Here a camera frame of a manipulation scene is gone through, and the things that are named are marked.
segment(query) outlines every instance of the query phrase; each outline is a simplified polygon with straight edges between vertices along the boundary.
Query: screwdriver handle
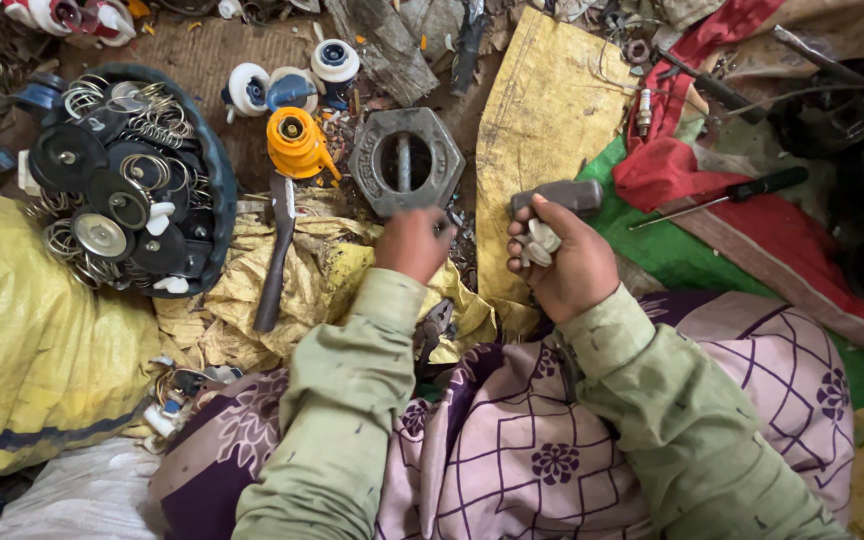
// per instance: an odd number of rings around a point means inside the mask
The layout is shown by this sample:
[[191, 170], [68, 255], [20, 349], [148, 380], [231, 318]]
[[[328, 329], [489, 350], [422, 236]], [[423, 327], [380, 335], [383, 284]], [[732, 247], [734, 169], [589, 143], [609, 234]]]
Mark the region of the screwdriver handle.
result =
[[726, 196], [731, 202], [744, 203], [756, 195], [775, 193], [779, 190], [792, 188], [808, 179], [809, 169], [806, 167], [791, 167], [752, 181], [730, 185], [726, 187]]
[[[724, 105], [729, 111], [743, 109], [752, 104], [749, 100], [739, 95], [738, 92], [731, 89], [725, 82], [716, 79], [715, 76], [710, 73], [701, 73], [696, 77], [695, 89], [707, 93], [712, 97], [712, 99]], [[762, 122], [762, 120], [768, 116], [769, 111], [761, 106], [757, 106], [739, 114], [739, 117], [742, 117], [743, 120], [749, 122], [751, 125], [756, 125]]]

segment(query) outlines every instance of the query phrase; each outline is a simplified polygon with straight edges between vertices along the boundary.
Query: person's right hand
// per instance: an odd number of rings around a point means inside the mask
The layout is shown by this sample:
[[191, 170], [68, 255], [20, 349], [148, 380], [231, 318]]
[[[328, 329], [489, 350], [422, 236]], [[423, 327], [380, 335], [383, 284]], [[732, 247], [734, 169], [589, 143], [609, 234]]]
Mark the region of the person's right hand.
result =
[[[522, 267], [522, 244], [515, 237], [528, 234], [528, 222], [538, 217], [561, 239], [552, 265], [534, 262]], [[509, 271], [525, 280], [535, 300], [556, 324], [573, 319], [612, 296], [619, 286], [616, 255], [609, 242], [578, 216], [542, 195], [518, 211], [508, 228]]]

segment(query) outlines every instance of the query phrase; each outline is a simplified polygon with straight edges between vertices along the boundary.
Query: yellow sack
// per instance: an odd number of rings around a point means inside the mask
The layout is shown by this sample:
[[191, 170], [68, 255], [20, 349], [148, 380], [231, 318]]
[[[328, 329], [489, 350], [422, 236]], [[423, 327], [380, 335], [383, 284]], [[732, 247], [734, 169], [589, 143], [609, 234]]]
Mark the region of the yellow sack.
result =
[[0, 475], [125, 428], [160, 350], [148, 299], [85, 288], [0, 197]]

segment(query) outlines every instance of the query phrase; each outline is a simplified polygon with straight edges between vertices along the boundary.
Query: person's left hand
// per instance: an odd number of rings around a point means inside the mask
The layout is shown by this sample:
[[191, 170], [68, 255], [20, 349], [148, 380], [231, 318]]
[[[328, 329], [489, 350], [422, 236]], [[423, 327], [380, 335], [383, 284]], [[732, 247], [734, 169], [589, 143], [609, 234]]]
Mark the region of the person's left hand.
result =
[[436, 236], [440, 223], [447, 223], [441, 208], [415, 209], [393, 215], [375, 245], [375, 268], [394, 270], [428, 285], [446, 262], [456, 228], [451, 224]]

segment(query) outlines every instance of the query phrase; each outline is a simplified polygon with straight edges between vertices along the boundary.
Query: screwdriver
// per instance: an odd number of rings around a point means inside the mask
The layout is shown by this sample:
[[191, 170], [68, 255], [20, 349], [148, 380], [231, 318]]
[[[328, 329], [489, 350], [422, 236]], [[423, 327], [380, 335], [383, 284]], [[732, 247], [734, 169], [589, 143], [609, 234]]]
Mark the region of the screwdriver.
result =
[[651, 221], [646, 221], [645, 223], [639, 223], [638, 225], [629, 227], [629, 231], [634, 231], [635, 229], [645, 227], [646, 225], [652, 225], [653, 223], [659, 223], [660, 221], [666, 221], [666, 219], [672, 219], [673, 217], [679, 217], [680, 215], [693, 213], [695, 211], [702, 210], [712, 205], [717, 205], [724, 201], [731, 201], [733, 203], [744, 203], [749, 199], [755, 197], [756, 195], [775, 193], [779, 190], [785, 190], [786, 188], [798, 186], [799, 184], [805, 182], [808, 178], [809, 169], [807, 169], [806, 167], [792, 167], [788, 169], [783, 169], [776, 173], [763, 176], [762, 178], [747, 181], [745, 183], [737, 183], [736, 185], [730, 185], [729, 187], [726, 187], [725, 197], [719, 197], [718, 199], [715, 199], [713, 201], [705, 202], [695, 206], [690, 206], [677, 212], [663, 215]]
[[[735, 111], [737, 109], [749, 107], [752, 104], [749, 102], [749, 100], [740, 96], [738, 92], [729, 88], [729, 86], [725, 82], [716, 79], [712, 73], [700, 73], [687, 66], [684, 62], [682, 62], [674, 55], [671, 55], [669, 52], [664, 51], [662, 48], [655, 48], [658, 49], [658, 54], [661, 55], [664, 59], [671, 62], [674, 66], [677, 66], [678, 69], [681, 69], [685, 73], [688, 73], [690, 77], [695, 79], [696, 90], [704, 91], [708, 95], [712, 96], [713, 99], [726, 106], [726, 109], [728, 109], [729, 111]], [[746, 122], [749, 122], [752, 125], [762, 122], [762, 120], [768, 116], [769, 112], [761, 106], [757, 106], [751, 110], [746, 110], [745, 112], [739, 114], [739, 117], [742, 117]]]

